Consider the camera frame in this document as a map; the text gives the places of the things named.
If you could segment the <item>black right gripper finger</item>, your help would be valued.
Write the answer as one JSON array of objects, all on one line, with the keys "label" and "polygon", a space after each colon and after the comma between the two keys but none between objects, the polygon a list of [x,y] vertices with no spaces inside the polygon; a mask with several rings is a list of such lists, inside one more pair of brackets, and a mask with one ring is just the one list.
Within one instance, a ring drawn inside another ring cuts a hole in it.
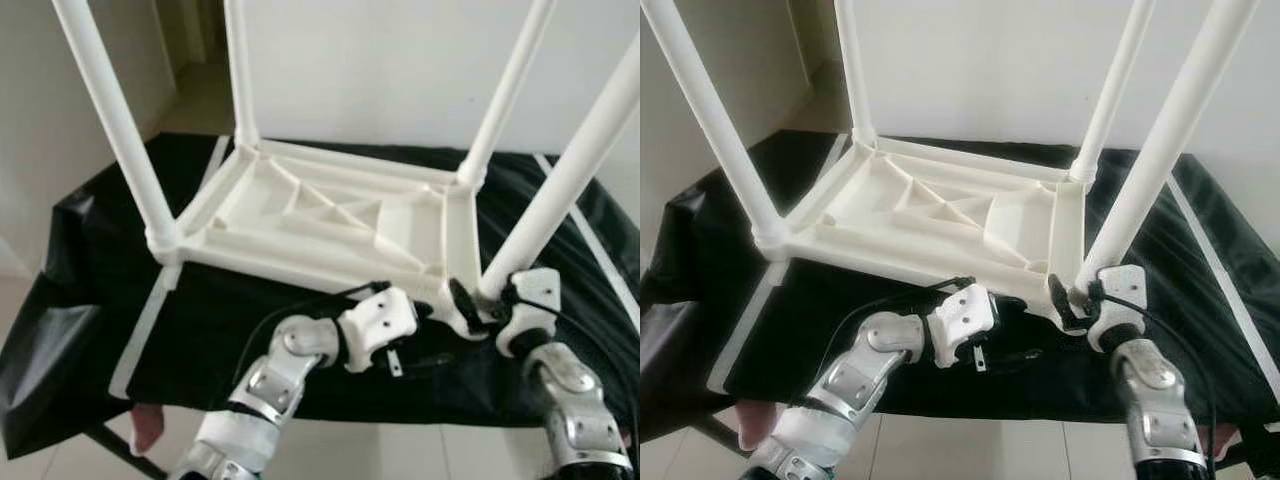
[{"label": "black right gripper finger", "polygon": [[1073,312],[1070,294],[1066,287],[1060,282],[1056,274],[1048,274],[1047,287],[1050,292],[1050,301],[1053,306],[1055,312],[1059,315],[1059,323],[1064,332],[1070,332],[1076,329],[1076,315]]},{"label": "black right gripper finger", "polygon": [[454,308],[465,320],[467,333],[483,333],[483,320],[465,285],[457,278],[451,278],[448,280],[448,289],[451,298],[453,300]]}]

